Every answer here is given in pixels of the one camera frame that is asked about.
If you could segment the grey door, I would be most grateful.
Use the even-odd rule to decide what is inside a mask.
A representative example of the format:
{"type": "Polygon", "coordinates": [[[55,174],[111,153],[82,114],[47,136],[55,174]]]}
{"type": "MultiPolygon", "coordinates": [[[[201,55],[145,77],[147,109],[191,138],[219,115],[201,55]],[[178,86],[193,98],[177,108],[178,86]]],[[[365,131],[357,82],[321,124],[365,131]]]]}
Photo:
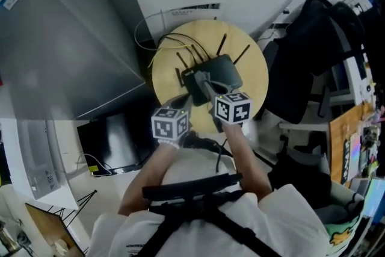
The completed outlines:
{"type": "Polygon", "coordinates": [[[0,6],[0,119],[92,119],[152,95],[140,72],[137,0],[0,6]]]}

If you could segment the black office chair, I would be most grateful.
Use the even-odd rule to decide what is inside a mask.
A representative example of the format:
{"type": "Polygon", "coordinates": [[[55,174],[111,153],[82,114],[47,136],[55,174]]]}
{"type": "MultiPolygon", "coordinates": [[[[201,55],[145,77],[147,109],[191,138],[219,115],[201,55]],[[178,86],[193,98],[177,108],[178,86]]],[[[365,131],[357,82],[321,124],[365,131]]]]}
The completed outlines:
{"type": "Polygon", "coordinates": [[[324,224],[342,224],[359,218],[364,198],[331,180],[328,159],[321,147],[312,153],[285,146],[268,177],[274,189],[293,185],[324,224]]]}
{"type": "Polygon", "coordinates": [[[262,105],[281,119],[300,123],[309,102],[317,102],[318,116],[329,109],[330,90],[312,93],[314,76],[362,53],[364,27],[344,2],[306,0],[284,37],[270,41],[263,50],[269,84],[262,105]]]}

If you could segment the person's right forearm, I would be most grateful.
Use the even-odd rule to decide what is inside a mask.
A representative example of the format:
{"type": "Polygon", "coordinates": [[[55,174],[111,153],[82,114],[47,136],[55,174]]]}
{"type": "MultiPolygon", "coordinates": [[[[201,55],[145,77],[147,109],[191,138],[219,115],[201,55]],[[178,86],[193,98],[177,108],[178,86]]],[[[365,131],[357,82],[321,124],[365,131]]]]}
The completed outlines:
{"type": "Polygon", "coordinates": [[[242,189],[255,194],[258,200],[267,197],[272,193],[268,175],[258,163],[241,127],[222,122],[222,129],[232,152],[236,170],[242,174],[240,181],[242,189]]]}

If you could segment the wooden board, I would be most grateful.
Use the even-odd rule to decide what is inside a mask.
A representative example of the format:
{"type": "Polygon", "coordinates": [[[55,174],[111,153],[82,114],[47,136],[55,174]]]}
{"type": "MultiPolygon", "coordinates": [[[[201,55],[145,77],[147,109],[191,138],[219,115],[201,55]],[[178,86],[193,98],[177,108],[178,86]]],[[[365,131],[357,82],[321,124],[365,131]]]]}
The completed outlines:
{"type": "Polygon", "coordinates": [[[85,257],[60,215],[28,203],[25,206],[38,231],[53,249],[54,257],[85,257]]]}

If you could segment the person's white shirt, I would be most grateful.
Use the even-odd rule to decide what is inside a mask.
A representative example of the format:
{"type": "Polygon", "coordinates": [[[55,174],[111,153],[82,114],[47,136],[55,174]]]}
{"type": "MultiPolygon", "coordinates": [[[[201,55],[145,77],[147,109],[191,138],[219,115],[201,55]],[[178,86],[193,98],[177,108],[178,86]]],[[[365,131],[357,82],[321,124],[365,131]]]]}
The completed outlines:
{"type": "MultiPolygon", "coordinates": [[[[180,149],[163,184],[235,172],[233,159],[204,149],[180,149]]],[[[251,193],[220,207],[231,220],[251,229],[280,257],[326,257],[329,236],[318,216],[292,186],[285,185],[259,200],[251,193]]],[[[134,257],[164,217],[150,211],[129,216],[102,214],[95,222],[87,257],[134,257]]],[[[184,223],[156,257],[259,257],[230,235],[202,220],[184,223]]]]}

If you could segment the grey laptop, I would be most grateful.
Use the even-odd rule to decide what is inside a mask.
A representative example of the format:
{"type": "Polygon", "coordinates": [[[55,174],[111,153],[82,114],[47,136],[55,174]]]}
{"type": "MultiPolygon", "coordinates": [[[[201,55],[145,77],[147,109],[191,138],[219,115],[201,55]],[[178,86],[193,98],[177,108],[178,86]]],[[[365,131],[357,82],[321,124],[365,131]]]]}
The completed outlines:
{"type": "Polygon", "coordinates": [[[385,193],[385,179],[354,178],[350,189],[364,197],[363,215],[373,217],[385,193]]]}

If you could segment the black chest harness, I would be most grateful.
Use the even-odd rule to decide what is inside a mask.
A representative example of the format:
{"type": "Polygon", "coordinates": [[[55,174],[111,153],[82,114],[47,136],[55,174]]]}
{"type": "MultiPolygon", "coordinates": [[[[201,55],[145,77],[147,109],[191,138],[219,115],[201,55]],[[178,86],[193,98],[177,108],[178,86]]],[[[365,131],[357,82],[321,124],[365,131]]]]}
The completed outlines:
{"type": "Polygon", "coordinates": [[[244,228],[228,218],[219,207],[227,202],[236,202],[244,190],[221,192],[237,184],[242,174],[228,173],[213,177],[176,184],[149,186],[142,189],[143,197],[161,205],[151,206],[150,212],[163,215],[150,240],[143,246],[137,257],[155,257],[170,236],[185,222],[204,220],[231,236],[236,242],[248,247],[260,257],[281,257],[275,250],[262,242],[249,228],[244,228]]]}

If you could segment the colourful patterned plush toy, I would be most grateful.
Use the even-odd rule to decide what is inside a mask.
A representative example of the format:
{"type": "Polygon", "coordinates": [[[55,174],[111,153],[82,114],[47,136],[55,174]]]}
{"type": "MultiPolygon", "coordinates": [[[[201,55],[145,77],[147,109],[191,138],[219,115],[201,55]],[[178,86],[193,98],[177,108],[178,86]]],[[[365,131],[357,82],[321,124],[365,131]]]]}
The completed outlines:
{"type": "Polygon", "coordinates": [[[346,206],[331,205],[324,226],[330,237],[326,257],[339,257],[348,248],[362,219],[364,200],[346,206]]]}

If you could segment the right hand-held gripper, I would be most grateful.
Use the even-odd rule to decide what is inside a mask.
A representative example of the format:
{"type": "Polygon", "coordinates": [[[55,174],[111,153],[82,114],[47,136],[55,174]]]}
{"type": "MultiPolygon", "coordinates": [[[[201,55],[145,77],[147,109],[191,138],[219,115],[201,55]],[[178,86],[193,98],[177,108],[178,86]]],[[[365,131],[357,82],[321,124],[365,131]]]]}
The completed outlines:
{"type": "Polygon", "coordinates": [[[233,88],[221,82],[203,83],[203,93],[212,104],[209,110],[218,132],[222,132],[222,123],[242,124],[252,118],[253,100],[243,92],[231,93],[233,88]]]}

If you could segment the black router with antennas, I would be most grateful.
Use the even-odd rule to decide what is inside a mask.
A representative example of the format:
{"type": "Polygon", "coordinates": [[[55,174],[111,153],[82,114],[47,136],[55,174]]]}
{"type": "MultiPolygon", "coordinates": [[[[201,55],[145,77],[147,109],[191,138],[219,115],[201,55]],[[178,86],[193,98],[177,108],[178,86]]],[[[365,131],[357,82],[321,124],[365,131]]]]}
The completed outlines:
{"type": "Polygon", "coordinates": [[[246,48],[238,56],[238,58],[232,61],[229,55],[220,55],[221,49],[224,45],[224,42],[226,41],[226,38],[227,34],[224,34],[217,50],[216,58],[211,58],[210,60],[204,61],[200,64],[196,64],[192,68],[188,68],[180,74],[182,85],[192,96],[192,102],[194,106],[199,107],[209,102],[209,99],[200,89],[198,82],[194,77],[195,73],[197,72],[208,73],[211,81],[220,82],[229,86],[229,91],[238,89],[243,85],[243,81],[235,67],[235,64],[248,51],[250,45],[247,45],[246,48]]]}

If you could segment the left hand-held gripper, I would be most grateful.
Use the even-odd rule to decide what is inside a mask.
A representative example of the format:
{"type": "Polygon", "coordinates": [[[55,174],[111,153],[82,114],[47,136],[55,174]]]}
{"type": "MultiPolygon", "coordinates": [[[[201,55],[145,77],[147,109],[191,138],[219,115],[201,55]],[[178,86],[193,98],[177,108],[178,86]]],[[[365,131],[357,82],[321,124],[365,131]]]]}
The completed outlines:
{"type": "Polygon", "coordinates": [[[159,143],[179,147],[189,131],[189,118],[193,97],[186,93],[175,96],[163,104],[151,117],[152,135],[159,143]]]}

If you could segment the round wooden side table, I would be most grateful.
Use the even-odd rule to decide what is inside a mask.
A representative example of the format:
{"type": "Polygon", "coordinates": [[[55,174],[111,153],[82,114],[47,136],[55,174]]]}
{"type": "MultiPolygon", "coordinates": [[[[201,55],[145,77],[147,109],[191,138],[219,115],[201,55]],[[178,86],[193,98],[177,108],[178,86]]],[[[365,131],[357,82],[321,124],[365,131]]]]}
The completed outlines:
{"type": "MultiPolygon", "coordinates": [[[[220,55],[227,54],[231,60],[238,58],[250,45],[248,51],[235,64],[243,85],[231,93],[246,93],[252,100],[254,117],[262,107],[268,92],[268,68],[262,51],[256,42],[243,30],[219,20],[196,20],[188,22],[164,36],[152,60],[152,82],[161,104],[180,94],[188,93],[182,85],[180,74],[196,64],[216,58],[223,38],[226,41],[220,55]]],[[[193,106],[190,123],[192,129],[204,134],[215,134],[210,102],[193,106]]]]}

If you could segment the person's left forearm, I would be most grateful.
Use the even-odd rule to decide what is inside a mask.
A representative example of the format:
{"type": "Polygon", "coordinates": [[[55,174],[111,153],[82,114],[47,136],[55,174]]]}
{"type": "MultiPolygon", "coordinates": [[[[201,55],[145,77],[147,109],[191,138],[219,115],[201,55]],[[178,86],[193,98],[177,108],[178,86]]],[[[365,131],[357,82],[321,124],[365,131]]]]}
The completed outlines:
{"type": "Polygon", "coordinates": [[[147,210],[150,202],[143,197],[143,187],[160,186],[176,156],[177,149],[174,146],[160,144],[127,187],[118,214],[128,217],[132,213],[147,210]]]}

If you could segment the black case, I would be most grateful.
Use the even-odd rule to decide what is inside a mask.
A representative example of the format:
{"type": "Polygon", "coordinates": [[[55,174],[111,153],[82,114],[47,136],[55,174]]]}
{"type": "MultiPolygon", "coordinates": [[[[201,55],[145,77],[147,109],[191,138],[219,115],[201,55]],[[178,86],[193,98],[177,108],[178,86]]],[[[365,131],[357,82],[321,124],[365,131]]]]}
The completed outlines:
{"type": "Polygon", "coordinates": [[[142,168],[155,148],[149,116],[120,113],[77,127],[82,152],[94,177],[117,175],[142,168]]]}

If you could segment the wooden desk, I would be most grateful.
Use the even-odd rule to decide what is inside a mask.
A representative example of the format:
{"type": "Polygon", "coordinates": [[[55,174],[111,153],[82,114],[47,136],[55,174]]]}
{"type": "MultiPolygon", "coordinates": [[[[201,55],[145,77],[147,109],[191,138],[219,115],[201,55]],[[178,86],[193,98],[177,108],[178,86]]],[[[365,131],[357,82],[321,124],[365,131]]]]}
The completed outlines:
{"type": "Polygon", "coordinates": [[[329,123],[331,178],[340,183],[343,175],[343,145],[350,136],[362,130],[364,120],[374,112],[374,107],[364,102],[349,109],[329,123]]]}

